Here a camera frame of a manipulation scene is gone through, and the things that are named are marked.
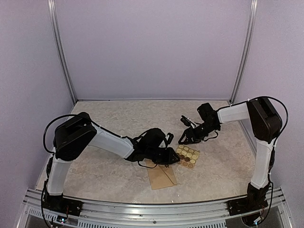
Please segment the round sticker seal sheet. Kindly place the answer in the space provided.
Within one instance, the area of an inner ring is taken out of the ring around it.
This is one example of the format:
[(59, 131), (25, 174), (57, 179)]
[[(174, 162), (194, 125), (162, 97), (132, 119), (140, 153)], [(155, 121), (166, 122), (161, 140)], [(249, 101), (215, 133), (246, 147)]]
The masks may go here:
[(178, 164), (192, 170), (200, 156), (200, 151), (194, 150), (186, 145), (178, 145), (176, 154), (180, 159)]

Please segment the brown kraft envelope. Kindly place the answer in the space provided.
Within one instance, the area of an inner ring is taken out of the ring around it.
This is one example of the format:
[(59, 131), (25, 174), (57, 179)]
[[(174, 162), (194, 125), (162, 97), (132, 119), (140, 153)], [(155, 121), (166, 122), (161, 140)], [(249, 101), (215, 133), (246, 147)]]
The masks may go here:
[(164, 165), (157, 165), (150, 161), (146, 161), (148, 166), (148, 176), (152, 190), (159, 190), (168, 187), (176, 186), (177, 179), (171, 166), (165, 167)]

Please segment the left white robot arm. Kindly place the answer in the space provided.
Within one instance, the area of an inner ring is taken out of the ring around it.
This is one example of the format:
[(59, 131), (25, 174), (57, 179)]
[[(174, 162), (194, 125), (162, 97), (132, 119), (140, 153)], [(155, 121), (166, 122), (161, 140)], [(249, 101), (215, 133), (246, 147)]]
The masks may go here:
[(47, 126), (60, 119), (65, 119), (65, 122), (56, 127), (53, 148), (47, 150), (52, 157), (44, 184), (47, 202), (56, 211), (62, 211), (67, 206), (62, 196), (68, 169), (88, 146), (108, 151), (129, 162), (140, 163), (147, 159), (155, 166), (168, 167), (180, 161), (175, 150), (169, 146), (174, 135), (165, 134), (159, 128), (148, 129), (134, 138), (120, 136), (98, 125), (86, 112), (59, 116)]

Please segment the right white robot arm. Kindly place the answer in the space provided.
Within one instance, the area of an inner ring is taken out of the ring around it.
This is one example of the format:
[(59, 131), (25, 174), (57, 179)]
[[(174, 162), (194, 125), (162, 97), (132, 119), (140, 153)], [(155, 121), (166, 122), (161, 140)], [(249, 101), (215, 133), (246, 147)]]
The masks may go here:
[(250, 123), (252, 142), (255, 143), (255, 169), (247, 187), (243, 207), (253, 211), (266, 200), (266, 193), (271, 185), (270, 172), (275, 161), (277, 141), (289, 120), (286, 105), (274, 97), (258, 96), (217, 110), (210, 103), (203, 103), (197, 111), (202, 123), (181, 117), (180, 120), (187, 129), (178, 140), (179, 144), (206, 142), (211, 139), (211, 133), (219, 133), (222, 124), (244, 120)]

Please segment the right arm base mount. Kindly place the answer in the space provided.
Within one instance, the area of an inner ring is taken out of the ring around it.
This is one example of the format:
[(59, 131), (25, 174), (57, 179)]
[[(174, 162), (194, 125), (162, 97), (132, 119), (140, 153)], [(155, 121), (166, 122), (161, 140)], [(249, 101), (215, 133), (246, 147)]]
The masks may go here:
[(257, 189), (251, 183), (247, 187), (247, 196), (239, 199), (232, 199), (227, 202), (229, 215), (239, 215), (258, 209), (266, 208), (268, 202), (266, 200), (266, 193), (269, 190), (270, 183), (265, 187)]

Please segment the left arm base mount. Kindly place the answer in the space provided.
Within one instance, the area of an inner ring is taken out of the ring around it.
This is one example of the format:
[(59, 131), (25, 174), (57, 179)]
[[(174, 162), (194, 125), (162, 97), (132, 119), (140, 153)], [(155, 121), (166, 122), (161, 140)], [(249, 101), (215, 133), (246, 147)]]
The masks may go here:
[(68, 199), (63, 194), (52, 196), (44, 193), (42, 198), (42, 207), (50, 211), (65, 215), (80, 216), (83, 202), (75, 199)]

